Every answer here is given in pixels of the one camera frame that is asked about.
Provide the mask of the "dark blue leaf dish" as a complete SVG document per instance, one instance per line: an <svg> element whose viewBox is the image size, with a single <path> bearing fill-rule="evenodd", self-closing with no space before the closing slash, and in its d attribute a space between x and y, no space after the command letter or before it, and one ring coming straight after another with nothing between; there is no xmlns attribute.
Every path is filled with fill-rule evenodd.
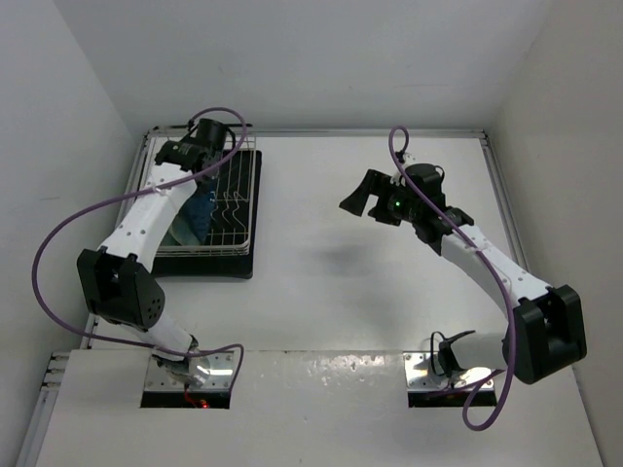
<svg viewBox="0 0 623 467"><path fill-rule="evenodd" d="M197 193L186 202L186 218L193 234L200 242L205 242L211 224L211 214L214 209L214 193Z"/></svg>

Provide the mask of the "light green plate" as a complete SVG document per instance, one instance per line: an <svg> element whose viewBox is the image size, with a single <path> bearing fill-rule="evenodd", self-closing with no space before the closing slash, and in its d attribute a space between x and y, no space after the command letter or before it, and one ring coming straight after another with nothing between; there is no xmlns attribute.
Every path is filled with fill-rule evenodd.
<svg viewBox="0 0 623 467"><path fill-rule="evenodd" d="M200 240L192 231L189 223L183 216L177 215L168 228L173 241L180 246L199 246Z"/></svg>

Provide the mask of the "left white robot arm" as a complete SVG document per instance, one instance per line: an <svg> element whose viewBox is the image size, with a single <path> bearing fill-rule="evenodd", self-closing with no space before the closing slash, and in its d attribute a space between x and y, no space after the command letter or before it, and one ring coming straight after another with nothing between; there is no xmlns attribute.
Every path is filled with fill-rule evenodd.
<svg viewBox="0 0 623 467"><path fill-rule="evenodd" d="M197 174L223 157L229 128L201 119L197 130L166 142L147 176L148 194L137 198L117 229L96 250L85 249L77 269L89 311L155 348L160 366L189 378L197 340L165 311L165 293L151 274L162 240L185 202L210 179L172 188L162 184Z"/></svg>

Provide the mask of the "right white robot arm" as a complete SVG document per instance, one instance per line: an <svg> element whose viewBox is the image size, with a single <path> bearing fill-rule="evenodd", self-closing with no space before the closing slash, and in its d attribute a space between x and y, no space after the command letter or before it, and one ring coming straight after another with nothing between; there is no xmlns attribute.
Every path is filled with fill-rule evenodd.
<svg viewBox="0 0 623 467"><path fill-rule="evenodd" d="M355 216L387 225L410 224L418 239L461 269L501 309L504 335L473 330L444 338L432 369L453 377L477 366L533 384L584 359L587 343L581 300L568 285L554 287L531 275L495 247L474 220L446 202L440 166L413 163L393 176L370 169L339 204Z"/></svg>

